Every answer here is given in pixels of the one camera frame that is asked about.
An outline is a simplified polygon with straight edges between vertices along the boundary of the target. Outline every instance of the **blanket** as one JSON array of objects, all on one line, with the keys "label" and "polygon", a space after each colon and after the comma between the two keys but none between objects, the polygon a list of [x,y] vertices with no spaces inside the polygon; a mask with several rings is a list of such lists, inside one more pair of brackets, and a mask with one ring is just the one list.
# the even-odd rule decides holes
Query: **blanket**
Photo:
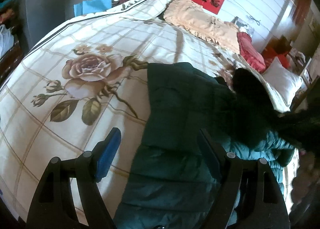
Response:
[{"label": "blanket", "polygon": [[[130,0],[64,22],[1,87],[0,190],[22,219],[52,157],[76,158],[118,127],[119,150],[98,183],[114,216],[150,115],[147,63],[188,62],[211,77],[231,76],[234,65],[250,69],[241,56],[158,19],[170,1]],[[281,96],[270,86],[268,92],[286,111]],[[75,179],[71,188],[86,224]]]},{"label": "blanket", "polygon": [[119,229],[200,227],[220,187],[197,147],[200,128],[241,159],[266,158],[283,191],[282,170],[294,147],[271,131],[261,152],[235,140],[236,111],[249,109],[249,102],[189,63],[149,64],[148,90],[151,114],[114,218]]}]

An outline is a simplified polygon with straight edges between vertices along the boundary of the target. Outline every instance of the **bed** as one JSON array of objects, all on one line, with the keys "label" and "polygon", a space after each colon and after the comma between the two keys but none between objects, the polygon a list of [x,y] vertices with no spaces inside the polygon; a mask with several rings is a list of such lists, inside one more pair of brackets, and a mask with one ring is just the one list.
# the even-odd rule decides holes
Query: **bed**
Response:
[{"label": "bed", "polygon": [[[150,115],[148,63],[188,62],[226,80],[235,67],[244,67],[265,86],[276,110],[290,110],[239,54],[158,18],[170,2],[131,0],[68,20],[41,39],[2,86],[0,189],[23,220],[52,157],[76,158],[118,127],[120,148],[98,184],[114,217]],[[283,170],[288,210],[297,166],[295,150]],[[79,221],[86,224],[75,179],[71,187]]]}]

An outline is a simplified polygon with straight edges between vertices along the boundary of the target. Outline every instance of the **brown rose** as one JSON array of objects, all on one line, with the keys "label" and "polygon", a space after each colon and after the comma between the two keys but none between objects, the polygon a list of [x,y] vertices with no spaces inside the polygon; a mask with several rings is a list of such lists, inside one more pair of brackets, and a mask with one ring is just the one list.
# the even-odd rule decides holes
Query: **brown rose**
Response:
[{"label": "brown rose", "polygon": [[69,79],[65,90],[74,98],[93,98],[106,85],[114,85],[129,75],[130,67],[124,67],[121,55],[101,56],[86,53],[74,60],[67,60],[62,77]]},{"label": "brown rose", "polygon": [[84,81],[104,80],[121,66],[122,58],[119,54],[105,57],[86,53],[74,60],[68,60],[62,69],[62,77],[80,78]]},{"label": "brown rose", "polygon": [[42,106],[49,97],[49,95],[39,94],[37,96],[33,96],[31,103],[33,103],[34,107],[39,107]]}]

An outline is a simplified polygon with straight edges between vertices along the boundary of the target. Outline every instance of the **pillow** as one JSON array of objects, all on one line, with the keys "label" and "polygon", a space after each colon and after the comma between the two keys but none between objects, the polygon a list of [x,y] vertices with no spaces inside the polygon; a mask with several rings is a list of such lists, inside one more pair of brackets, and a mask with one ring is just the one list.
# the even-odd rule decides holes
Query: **pillow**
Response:
[{"label": "pillow", "polygon": [[262,73],[266,70],[264,59],[252,46],[252,39],[246,32],[237,33],[240,55],[244,57],[245,61],[253,67],[256,71]]},{"label": "pillow", "polygon": [[302,85],[302,78],[285,69],[278,57],[275,57],[262,77],[279,92],[287,107],[290,107],[296,92]]},{"label": "pillow", "polygon": [[217,43],[236,54],[240,53],[237,41],[238,26],[205,13],[201,5],[191,0],[172,1],[164,12],[164,19],[173,25],[183,27],[198,38]]},{"label": "pillow", "polygon": [[285,67],[286,69],[288,69],[290,67],[290,63],[286,58],[286,55],[289,52],[285,52],[282,54],[278,54],[272,47],[266,47],[263,52],[262,52],[262,57],[264,58],[264,63],[266,64],[266,67],[268,68],[270,66],[270,64],[273,62],[273,60],[275,59],[275,57],[278,57],[281,65],[283,67]]}]

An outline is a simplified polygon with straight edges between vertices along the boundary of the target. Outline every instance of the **red pillow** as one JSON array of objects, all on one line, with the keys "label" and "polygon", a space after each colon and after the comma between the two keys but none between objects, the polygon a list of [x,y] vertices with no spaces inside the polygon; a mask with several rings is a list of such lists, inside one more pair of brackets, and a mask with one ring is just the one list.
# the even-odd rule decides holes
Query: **red pillow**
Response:
[{"label": "red pillow", "polygon": [[281,65],[288,69],[290,67],[290,62],[287,60],[286,56],[289,52],[285,52],[285,53],[282,53],[282,54],[279,54],[277,57],[279,59],[279,61],[281,62]]},{"label": "red pillow", "polygon": [[266,47],[262,52],[262,57],[264,58],[264,62],[266,64],[267,68],[273,62],[275,57],[278,57],[279,61],[281,62],[281,65],[284,68],[289,68],[290,67],[290,63],[286,58],[286,55],[288,53],[289,52],[285,52],[285,53],[282,53],[282,54],[277,54],[276,51],[272,47]]},{"label": "red pillow", "polygon": [[266,59],[274,59],[276,56],[278,56],[278,53],[272,48],[267,46],[263,52],[261,53],[262,57]]},{"label": "red pillow", "polygon": [[258,72],[264,72],[266,65],[260,53],[252,46],[252,39],[246,32],[237,33],[240,55],[245,61]]}]

